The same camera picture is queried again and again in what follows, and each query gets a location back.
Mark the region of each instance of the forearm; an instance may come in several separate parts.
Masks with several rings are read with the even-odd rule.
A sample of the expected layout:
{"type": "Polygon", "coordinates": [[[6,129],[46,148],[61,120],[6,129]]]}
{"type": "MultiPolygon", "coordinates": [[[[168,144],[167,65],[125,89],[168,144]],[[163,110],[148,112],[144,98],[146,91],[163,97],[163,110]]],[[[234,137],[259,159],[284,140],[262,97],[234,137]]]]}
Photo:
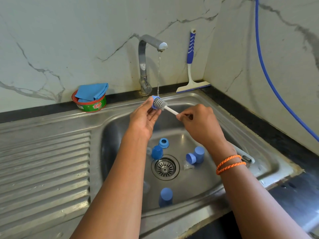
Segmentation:
{"type": "Polygon", "coordinates": [[[145,138],[126,132],[110,173],[72,239],[138,238],[146,147],[145,138]]]}
{"type": "MultiPolygon", "coordinates": [[[[210,153],[218,165],[236,151],[224,143],[210,153]]],[[[222,168],[240,161],[231,159],[222,168]]],[[[220,176],[243,238],[309,238],[246,166],[227,169],[220,176]]]]}

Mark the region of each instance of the marble wall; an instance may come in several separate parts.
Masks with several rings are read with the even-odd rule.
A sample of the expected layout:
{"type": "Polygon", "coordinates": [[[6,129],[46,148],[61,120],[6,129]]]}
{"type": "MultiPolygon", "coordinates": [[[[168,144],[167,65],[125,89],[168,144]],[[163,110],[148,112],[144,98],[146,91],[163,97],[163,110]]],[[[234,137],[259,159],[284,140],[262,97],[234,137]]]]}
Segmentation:
{"type": "MultiPolygon", "coordinates": [[[[168,44],[160,85],[187,81],[189,31],[196,28],[192,76],[202,79],[221,0],[0,0],[0,112],[71,100],[81,84],[107,94],[140,89],[138,37],[168,44]]],[[[157,50],[146,48],[157,86],[157,50]]]]}
{"type": "MultiPolygon", "coordinates": [[[[319,134],[319,0],[260,0],[259,33],[269,76],[319,134]]],[[[318,142],[282,106],[258,60],[255,1],[223,0],[204,79],[319,154],[318,142]]]]}

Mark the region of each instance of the blue cap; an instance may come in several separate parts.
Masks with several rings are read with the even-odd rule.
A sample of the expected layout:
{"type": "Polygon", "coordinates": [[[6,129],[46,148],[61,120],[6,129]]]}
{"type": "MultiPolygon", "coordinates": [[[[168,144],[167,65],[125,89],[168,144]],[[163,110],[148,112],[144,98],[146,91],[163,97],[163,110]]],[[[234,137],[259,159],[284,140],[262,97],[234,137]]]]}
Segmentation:
{"type": "Polygon", "coordinates": [[[194,154],[188,153],[186,154],[186,161],[190,164],[194,164],[196,162],[196,157],[194,154]]]}
{"type": "Polygon", "coordinates": [[[153,108],[153,109],[157,109],[157,107],[154,106],[154,102],[153,102],[152,108],[153,108]]]}
{"type": "Polygon", "coordinates": [[[168,142],[168,139],[167,138],[161,138],[159,140],[159,146],[161,148],[167,148],[169,146],[169,142],[168,142]]]}
{"type": "Polygon", "coordinates": [[[205,149],[203,147],[196,147],[194,155],[196,156],[196,163],[202,163],[204,161],[205,149]]]}
{"type": "Polygon", "coordinates": [[[156,145],[153,149],[152,149],[152,158],[159,160],[161,159],[163,156],[163,149],[156,145]]]}
{"type": "Polygon", "coordinates": [[[160,192],[159,206],[164,207],[173,204],[173,191],[170,188],[164,188],[160,192]]]}

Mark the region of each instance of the clear plastic piece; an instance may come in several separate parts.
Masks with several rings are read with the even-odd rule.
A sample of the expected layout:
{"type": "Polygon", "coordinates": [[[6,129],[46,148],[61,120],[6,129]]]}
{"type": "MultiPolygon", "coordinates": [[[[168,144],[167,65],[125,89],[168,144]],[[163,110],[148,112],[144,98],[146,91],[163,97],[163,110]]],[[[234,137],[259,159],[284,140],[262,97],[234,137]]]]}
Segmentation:
{"type": "Polygon", "coordinates": [[[184,168],[184,170],[187,170],[187,169],[193,169],[193,168],[195,168],[195,166],[192,165],[192,164],[190,164],[189,162],[187,162],[187,161],[185,160],[184,165],[183,165],[183,168],[184,168]]]}
{"type": "Polygon", "coordinates": [[[151,186],[146,181],[143,182],[143,194],[147,194],[151,189],[151,186]]]}
{"type": "Polygon", "coordinates": [[[149,147],[147,147],[147,148],[146,148],[146,154],[149,155],[149,156],[151,156],[151,155],[152,155],[152,149],[149,148],[149,147]]]}

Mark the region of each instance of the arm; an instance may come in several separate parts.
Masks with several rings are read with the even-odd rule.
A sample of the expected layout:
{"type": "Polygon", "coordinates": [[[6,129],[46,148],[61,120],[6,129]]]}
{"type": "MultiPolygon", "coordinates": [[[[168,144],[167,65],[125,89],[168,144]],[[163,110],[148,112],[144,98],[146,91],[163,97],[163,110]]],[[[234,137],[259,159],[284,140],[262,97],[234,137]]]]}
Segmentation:
{"type": "Polygon", "coordinates": [[[70,239],[138,238],[146,147],[161,113],[152,103],[150,97],[131,114],[110,173],[70,239]]]}
{"type": "MultiPolygon", "coordinates": [[[[216,166],[237,154],[226,141],[210,107],[199,104],[176,117],[183,122],[193,139],[208,150],[216,166]]],[[[221,169],[238,162],[241,162],[239,158],[231,159],[221,169]]],[[[227,169],[220,176],[243,238],[309,238],[246,166],[227,169]]]]}

